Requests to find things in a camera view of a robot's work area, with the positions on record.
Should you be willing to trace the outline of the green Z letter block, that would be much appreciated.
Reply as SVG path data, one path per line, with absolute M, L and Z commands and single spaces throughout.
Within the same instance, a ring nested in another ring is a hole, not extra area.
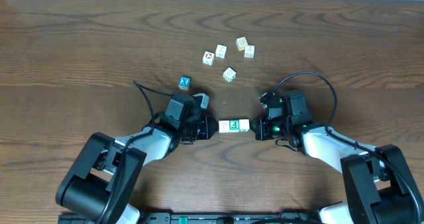
M 239 131 L 248 132 L 250 130 L 250 121 L 248 119 L 239 119 Z

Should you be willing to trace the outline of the wooden block with brown drawing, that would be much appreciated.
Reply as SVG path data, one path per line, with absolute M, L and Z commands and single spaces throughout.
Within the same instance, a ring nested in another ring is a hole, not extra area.
M 219 132 L 220 133 L 229 133 L 230 132 L 230 122 L 229 121 L 219 121 Z

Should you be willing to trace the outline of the plain wooden picture block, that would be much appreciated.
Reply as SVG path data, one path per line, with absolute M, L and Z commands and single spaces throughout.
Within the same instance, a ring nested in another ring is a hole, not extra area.
M 255 46 L 254 45 L 246 45 L 244 47 L 244 57 L 245 58 L 253 58 L 255 53 Z

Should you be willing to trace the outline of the green E letter block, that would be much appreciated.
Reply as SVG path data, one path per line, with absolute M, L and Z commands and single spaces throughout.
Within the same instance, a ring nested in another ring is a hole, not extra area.
M 229 121 L 229 132 L 238 133 L 240 131 L 240 121 L 239 120 L 230 120 Z

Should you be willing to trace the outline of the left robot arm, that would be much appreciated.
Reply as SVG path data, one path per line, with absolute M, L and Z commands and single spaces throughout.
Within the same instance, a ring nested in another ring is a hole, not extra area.
M 60 183 L 56 203 L 92 223 L 119 223 L 144 165 L 219 129 L 205 111 L 179 121 L 164 113 L 155 117 L 159 123 L 126 137 L 93 133 Z

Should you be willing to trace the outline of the wooden umbrella picture block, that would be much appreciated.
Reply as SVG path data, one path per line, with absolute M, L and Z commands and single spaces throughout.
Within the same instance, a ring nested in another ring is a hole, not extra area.
M 215 56 L 217 58 L 224 59 L 226 56 L 226 53 L 227 53 L 227 47 L 225 45 L 218 44 L 215 51 Z

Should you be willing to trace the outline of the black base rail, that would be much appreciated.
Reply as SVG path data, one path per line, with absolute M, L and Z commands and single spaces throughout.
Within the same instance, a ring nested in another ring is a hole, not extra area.
M 316 214 L 302 212 L 281 212 L 273 213 L 222 213 L 222 214 L 204 214 L 204 213 L 142 213 L 137 222 L 120 218 L 118 223 L 136 223 L 136 224 L 248 224 L 264 219 L 294 219 L 312 223 L 322 223 Z

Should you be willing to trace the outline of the yellow edged wooden block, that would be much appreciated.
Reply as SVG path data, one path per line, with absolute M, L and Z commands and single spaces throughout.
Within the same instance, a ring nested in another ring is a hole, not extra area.
M 248 45 L 247 39 L 243 36 L 236 39 L 236 46 L 238 51 L 242 51 Z

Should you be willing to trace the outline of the wooden block with red circle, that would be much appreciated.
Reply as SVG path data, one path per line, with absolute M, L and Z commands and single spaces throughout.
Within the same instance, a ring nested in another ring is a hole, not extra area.
M 203 55 L 203 59 L 202 59 L 204 64 L 212 66 L 214 59 L 215 59 L 214 53 L 205 51 L 205 54 Z

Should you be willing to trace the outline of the blue X letter block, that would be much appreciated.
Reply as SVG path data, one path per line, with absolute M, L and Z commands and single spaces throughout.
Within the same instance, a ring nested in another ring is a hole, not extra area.
M 189 87 L 190 87 L 190 83 L 191 83 L 191 78 L 190 77 L 182 76 L 180 78 L 180 81 L 179 81 L 178 86 L 182 90 L 188 90 Z

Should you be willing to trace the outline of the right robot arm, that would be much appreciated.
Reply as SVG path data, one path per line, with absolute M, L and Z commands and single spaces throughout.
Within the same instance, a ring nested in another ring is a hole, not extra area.
M 221 121 L 222 133 L 252 130 L 257 140 L 284 140 L 286 147 L 318 159 L 343 175 L 347 201 L 318 211 L 322 223 L 422 223 L 423 198 L 402 151 L 395 145 L 362 144 L 307 113 L 250 121 Z

